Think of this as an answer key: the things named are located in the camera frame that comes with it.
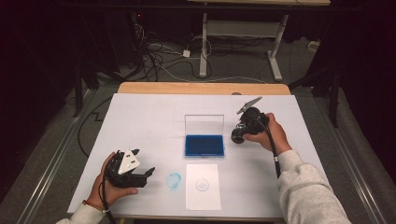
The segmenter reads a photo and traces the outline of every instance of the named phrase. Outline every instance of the person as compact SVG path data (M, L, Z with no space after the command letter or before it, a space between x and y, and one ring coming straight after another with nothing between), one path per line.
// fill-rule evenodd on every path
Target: person
M321 171L310 163L304 163L298 152L290 146L282 126L277 123L274 114L266 114L268 127L275 142L281 175L278 179L280 190L280 208L286 223L350 223L343 206L332 192L332 187ZM267 133L244 134L243 138L257 142L272 150ZM63 219L58 224L99 223L105 215L98 188L102 182L105 164L114 155L107 158L102 172L93 183L90 197L82 203L71 219ZM106 183L106 199L109 205L118 198L137 194L137 189L117 189Z

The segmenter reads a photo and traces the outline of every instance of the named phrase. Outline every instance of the desk leg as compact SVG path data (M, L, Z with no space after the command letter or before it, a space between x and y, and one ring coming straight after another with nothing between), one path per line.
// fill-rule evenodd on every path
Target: desk leg
M199 66L199 76L206 77L206 60L207 60L207 48L206 48L206 38L207 38L207 13L204 13L204 20L202 23L202 50L201 50L201 61Z
M276 53L277 53L277 49L279 48L280 41L282 40L282 35L283 35L283 32L285 31L286 22L288 21L288 17L289 17L289 15L284 15L282 17L282 21L279 24L279 27L277 28L274 49L268 50L268 52L267 52L268 60L270 61L271 68L273 70L274 78L276 81L282 80L282 75L280 74L279 66L277 65L277 62L276 62Z

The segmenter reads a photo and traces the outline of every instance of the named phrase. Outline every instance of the sleeve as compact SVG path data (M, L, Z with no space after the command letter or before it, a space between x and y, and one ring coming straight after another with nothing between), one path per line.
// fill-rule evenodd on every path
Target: sleeve
M62 219L57 224L97 224L105 214L87 204L80 204L70 219Z
M316 166L304 163L295 150L281 153L278 159L280 207L287 223L350 223Z

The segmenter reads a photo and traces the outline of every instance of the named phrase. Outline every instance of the blue ink pad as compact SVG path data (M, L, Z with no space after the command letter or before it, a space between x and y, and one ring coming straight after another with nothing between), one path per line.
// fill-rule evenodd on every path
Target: blue ink pad
M224 157L222 135L187 135L186 157Z

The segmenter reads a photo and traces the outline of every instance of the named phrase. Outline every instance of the person's right hand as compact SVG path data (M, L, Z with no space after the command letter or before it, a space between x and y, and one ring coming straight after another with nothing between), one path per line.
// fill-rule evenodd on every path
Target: person's right hand
M285 131L283 130L282 126L278 122L276 122L274 114L268 113L266 114L266 116L269 119L268 128L270 129L271 135L274 139L276 154L279 155L284 151L291 150L291 146L289 145ZM266 132L262 132L259 134L246 133L244 134L243 138L251 142L260 143L262 147L272 151L270 139L268 138Z

